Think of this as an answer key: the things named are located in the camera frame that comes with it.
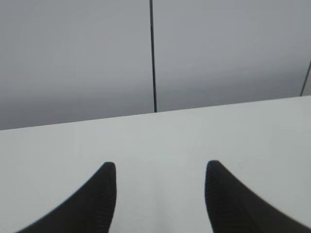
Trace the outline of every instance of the white table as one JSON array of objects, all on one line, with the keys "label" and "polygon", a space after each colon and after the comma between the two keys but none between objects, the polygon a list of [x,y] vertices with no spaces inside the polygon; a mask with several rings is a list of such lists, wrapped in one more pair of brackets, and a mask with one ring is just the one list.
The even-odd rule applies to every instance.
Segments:
[{"label": "white table", "polygon": [[37,220],[113,161],[111,232],[211,233],[211,159],[311,227],[310,135],[311,97],[0,131],[0,232]]}]

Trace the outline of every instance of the table surface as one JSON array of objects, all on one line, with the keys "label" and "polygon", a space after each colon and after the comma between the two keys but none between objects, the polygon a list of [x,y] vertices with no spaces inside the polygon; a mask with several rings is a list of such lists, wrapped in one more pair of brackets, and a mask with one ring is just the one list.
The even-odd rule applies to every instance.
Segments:
[{"label": "table surface", "polygon": [[204,182],[215,159],[311,227],[310,135],[311,97],[0,131],[0,232],[37,220],[112,161],[111,232],[211,233]]}]

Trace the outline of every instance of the white desk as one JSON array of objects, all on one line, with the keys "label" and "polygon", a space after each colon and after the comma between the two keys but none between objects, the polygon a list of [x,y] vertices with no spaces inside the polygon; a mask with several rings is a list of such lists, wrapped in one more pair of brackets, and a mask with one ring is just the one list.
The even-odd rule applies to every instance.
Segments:
[{"label": "white desk", "polygon": [[211,233],[211,159],[311,227],[310,135],[311,97],[0,131],[0,232],[37,220],[113,161],[111,232]]}]

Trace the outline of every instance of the textured black plastic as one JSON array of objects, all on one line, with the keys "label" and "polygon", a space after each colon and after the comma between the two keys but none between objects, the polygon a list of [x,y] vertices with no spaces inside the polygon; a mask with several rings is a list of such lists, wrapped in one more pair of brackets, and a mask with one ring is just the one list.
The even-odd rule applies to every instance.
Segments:
[{"label": "textured black plastic", "polygon": [[115,165],[104,163],[70,198],[18,233],[108,233],[116,198]]},{"label": "textured black plastic", "polygon": [[207,164],[205,200],[215,233],[311,233],[248,189],[219,161]]}]

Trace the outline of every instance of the gray wall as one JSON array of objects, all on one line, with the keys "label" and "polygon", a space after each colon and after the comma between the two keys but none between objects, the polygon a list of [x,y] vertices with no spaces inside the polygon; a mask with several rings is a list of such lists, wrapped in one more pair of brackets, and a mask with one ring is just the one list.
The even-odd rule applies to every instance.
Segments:
[{"label": "gray wall", "polygon": [[309,0],[155,0],[160,111],[299,96]]},{"label": "gray wall", "polygon": [[1,0],[0,130],[153,111],[149,2]]},{"label": "gray wall", "polygon": [[[310,10],[155,0],[158,110],[298,96]],[[0,130],[152,112],[149,11],[148,0],[1,0]]]}]

